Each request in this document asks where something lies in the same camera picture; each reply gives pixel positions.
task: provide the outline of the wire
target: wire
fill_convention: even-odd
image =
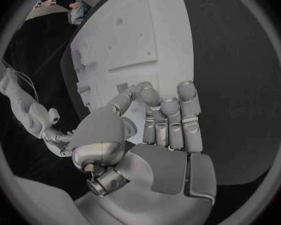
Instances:
[[[34,96],[35,96],[35,100],[37,103],[39,103],[39,95],[38,95],[38,92],[34,86],[34,83],[32,82],[32,80],[30,79],[30,77],[28,77],[26,74],[24,74],[23,72],[20,72],[20,71],[17,71],[15,70],[8,62],[6,62],[4,59],[2,60],[3,63],[8,67],[10,68],[11,70],[13,70],[15,72],[15,74],[21,78],[22,80],[24,80],[27,84],[29,84],[33,91],[34,91]]]

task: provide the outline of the robot finger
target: robot finger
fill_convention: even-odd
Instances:
[[[179,101],[176,97],[164,100],[160,105],[161,111],[167,116],[169,147],[179,150],[184,147],[183,129]]]
[[[146,104],[146,120],[143,132],[144,143],[156,143],[158,146],[169,145],[169,126],[167,117],[161,111],[159,93],[152,86],[145,86],[139,93]]]
[[[200,153],[203,150],[198,115],[201,113],[197,90],[192,81],[181,82],[177,86],[181,108],[185,150]]]

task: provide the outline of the white panel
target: white panel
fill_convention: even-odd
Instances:
[[[194,54],[183,0],[109,0],[84,24],[71,43],[86,65],[77,72],[91,87],[90,110],[118,94],[117,84],[150,81],[161,97],[176,97],[177,84],[193,80]],[[144,106],[134,102],[125,116],[136,123],[142,141]]]

